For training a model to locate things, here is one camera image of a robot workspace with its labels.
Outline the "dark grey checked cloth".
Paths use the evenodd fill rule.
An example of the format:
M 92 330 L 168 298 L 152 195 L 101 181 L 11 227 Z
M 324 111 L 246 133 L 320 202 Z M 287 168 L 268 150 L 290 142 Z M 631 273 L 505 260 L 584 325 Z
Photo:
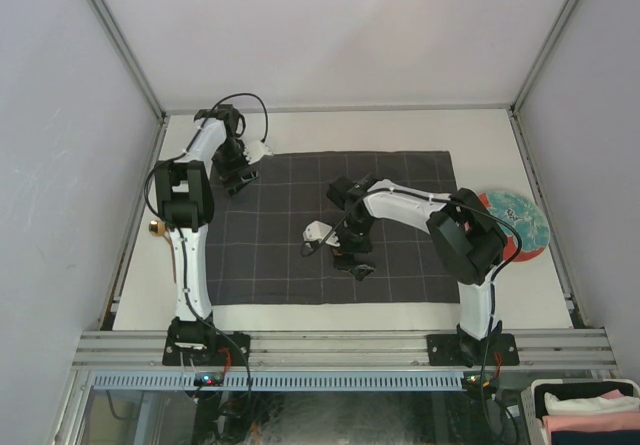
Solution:
M 356 303 L 456 304 L 458 286 L 428 234 L 388 220 L 374 224 L 374 270 L 354 279 L 333 265 L 324 247 L 301 255 L 303 230 L 315 220 L 333 225 L 342 211 L 326 196 L 335 179 L 367 175 L 434 193 L 457 184 L 447 151 L 324 152 L 263 159 L 258 178 L 231 197 L 211 177 L 215 212 L 206 242 L 207 286 L 215 305 Z

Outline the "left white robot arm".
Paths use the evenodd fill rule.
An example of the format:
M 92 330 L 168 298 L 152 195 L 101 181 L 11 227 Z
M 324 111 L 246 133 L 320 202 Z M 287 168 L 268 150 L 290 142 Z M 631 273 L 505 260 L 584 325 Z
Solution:
M 164 224 L 172 245 L 177 300 L 168 338 L 187 357 L 206 365 L 219 352 L 206 278 L 206 239 L 215 214 L 210 173 L 231 197 L 258 178 L 254 165 L 270 153 L 264 143 L 245 144 L 238 128 L 244 116 L 231 104 L 198 111 L 196 133 L 184 152 L 159 161 L 147 181 L 156 204 L 149 209 Z

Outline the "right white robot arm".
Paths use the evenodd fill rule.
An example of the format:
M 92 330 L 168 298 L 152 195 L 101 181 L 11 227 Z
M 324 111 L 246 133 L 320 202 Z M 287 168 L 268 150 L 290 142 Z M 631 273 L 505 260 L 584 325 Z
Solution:
M 458 285 L 461 313 L 454 356 L 471 367 L 493 355 L 502 329 L 496 317 L 495 279 L 505 264 L 507 236 L 473 191 L 429 193 L 373 175 L 360 181 L 341 176 L 329 185 L 327 197 L 344 215 L 333 226 L 307 226 L 308 248 L 331 247 L 334 265 L 362 280 L 373 267 L 355 256 L 372 251 L 375 222 L 387 220 L 428 234 Z

